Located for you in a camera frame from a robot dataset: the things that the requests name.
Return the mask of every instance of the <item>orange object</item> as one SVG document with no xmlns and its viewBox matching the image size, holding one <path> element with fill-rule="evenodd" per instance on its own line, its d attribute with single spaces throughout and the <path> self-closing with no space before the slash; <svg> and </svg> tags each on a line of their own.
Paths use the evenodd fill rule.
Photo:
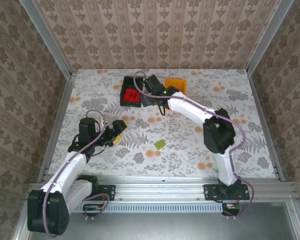
<svg viewBox="0 0 300 240">
<path fill-rule="evenodd" d="M 185 79 L 166 78 L 164 87 L 167 88 L 169 86 L 179 89 L 184 95 L 187 94 L 187 81 Z"/>
</svg>

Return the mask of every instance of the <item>purple cable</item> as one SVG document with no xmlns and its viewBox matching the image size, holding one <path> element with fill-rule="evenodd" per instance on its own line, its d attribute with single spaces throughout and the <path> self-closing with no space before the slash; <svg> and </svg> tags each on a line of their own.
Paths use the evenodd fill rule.
<svg viewBox="0 0 300 240">
<path fill-rule="evenodd" d="M 103 206 L 103 208 L 99 211 L 99 213 L 97 215 L 94 216 L 94 218 L 97 218 L 99 217 L 99 215 L 107 208 L 108 204 L 109 204 L 109 201 L 110 201 L 110 197 L 108 194 L 106 193 L 99 193 L 97 195 L 94 195 L 94 196 L 90 196 L 90 197 L 86 197 L 85 199 L 83 199 L 83 201 L 88 201 L 88 200 L 91 200 L 91 199 L 94 199 L 94 198 L 97 198 L 97 197 L 106 197 L 106 203 L 105 205 Z M 88 217 L 87 216 L 87 209 L 91 208 L 91 206 L 87 207 L 85 210 L 84 210 L 84 213 L 83 215 L 85 217 Z"/>
<path fill-rule="evenodd" d="M 245 144 L 245 142 L 246 142 L 246 133 L 245 133 L 244 129 L 243 129 L 239 124 L 237 124 L 236 122 L 232 121 L 231 119 L 229 119 L 229 118 L 227 118 L 227 117 L 224 117 L 224 116 L 221 116 L 221 115 L 219 115 L 219 114 L 216 114 L 216 113 L 213 112 L 213 111 L 209 111 L 209 110 L 203 108 L 202 106 L 200 106 L 200 105 L 198 105 L 198 104 L 196 104 L 196 103 L 194 103 L 194 102 L 188 100 L 187 98 L 183 98 L 183 97 L 180 97 L 180 96 L 158 96 L 158 95 L 151 95 L 151 94 L 148 94 L 148 93 L 143 92 L 143 91 L 138 87 L 137 82 L 136 82 L 136 76 L 137 76 L 138 73 L 142 73 L 143 76 L 144 76 L 144 79 L 147 79 L 147 76 L 146 76 L 146 73 L 145 73 L 144 71 L 141 71 L 141 70 L 137 71 L 137 72 L 133 75 L 133 83 L 134 83 L 134 86 L 135 86 L 135 88 L 136 88 L 141 94 L 143 94 L 143 95 L 145 95 L 145 96 L 148 96 L 148 97 L 150 97 L 150 98 L 155 98 L 155 99 L 179 99 L 179 100 L 185 101 L 185 102 L 187 102 L 187 103 L 189 103 L 189 104 L 191 104 L 191 105 L 193 105 L 193 106 L 199 108 L 200 110 L 206 112 L 207 114 L 213 115 L 213 116 L 215 116 L 215 117 L 217 117 L 217 118 L 219 118 L 219 119 L 222 119 L 222 120 L 225 120 L 225 121 L 227 121 L 227 122 L 229 122 L 229 123 L 232 123 L 232 124 L 235 125 L 237 128 L 239 128 L 239 130 L 240 130 L 241 133 L 242 133 L 242 141 L 241 141 L 240 144 L 238 144 L 237 146 L 231 148 L 231 150 L 229 151 L 229 158 L 230 158 L 230 164 L 231 164 L 231 169 L 232 169 L 233 175 L 234 175 L 237 179 L 239 179 L 240 181 L 242 181 L 242 182 L 244 182 L 245 184 L 247 184 L 247 185 L 251 188 L 251 190 L 252 190 L 252 194 L 251 194 L 251 198 L 250 198 L 250 201 L 249 201 L 249 203 L 248 203 L 248 206 L 246 207 L 246 209 L 245 209 L 243 212 L 239 213 L 238 215 L 236 215 L 236 216 L 234 216 L 234 217 L 239 217 L 239 216 L 241 216 L 242 214 L 244 214 L 244 213 L 250 208 L 250 206 L 251 206 L 251 204 L 252 204 L 252 201 L 253 201 L 254 196 L 255 196 L 255 189 L 254 189 L 254 187 L 252 186 L 251 183 L 249 183 L 248 181 L 244 180 L 243 178 L 241 178 L 240 176 L 238 176 L 238 175 L 236 174 L 235 165 L 234 165 L 234 161 L 233 161 L 233 158 L 232 158 L 232 152 L 233 152 L 234 150 L 236 150 L 236 149 L 241 148 L 241 147 Z"/>
<path fill-rule="evenodd" d="M 92 144 L 94 144 L 100 137 L 101 135 L 104 133 L 106 126 L 107 126 L 107 122 L 106 122 L 106 117 L 102 114 L 102 112 L 100 112 L 97 109 L 91 109 L 88 110 L 85 113 L 85 116 L 88 117 L 88 113 L 90 112 L 96 112 L 99 113 L 103 119 L 103 128 L 101 129 L 99 135 L 92 141 L 90 142 L 88 145 L 84 146 L 83 148 L 81 148 L 79 151 L 77 151 L 72 157 L 70 157 L 70 159 L 63 165 L 63 167 L 61 168 L 61 170 L 57 173 L 57 175 L 55 176 L 53 182 L 51 183 L 51 185 L 49 186 L 48 190 L 46 191 L 45 195 L 44 195 L 44 199 L 43 199 L 43 206 L 42 206 L 42 219 L 43 219 L 43 227 L 44 227 L 44 231 L 45 233 L 48 235 L 49 238 L 54 239 L 56 238 L 58 235 L 52 235 L 49 232 L 49 228 L 48 228 L 48 223 L 47 223 L 47 203 L 48 203 L 48 196 L 51 192 L 51 189 L 54 187 L 55 183 L 57 182 L 58 178 L 60 177 L 60 175 L 62 174 L 62 172 L 65 170 L 65 168 L 68 166 L 68 164 L 79 154 L 81 154 L 84 150 L 86 150 L 87 148 L 89 148 Z"/>
</svg>

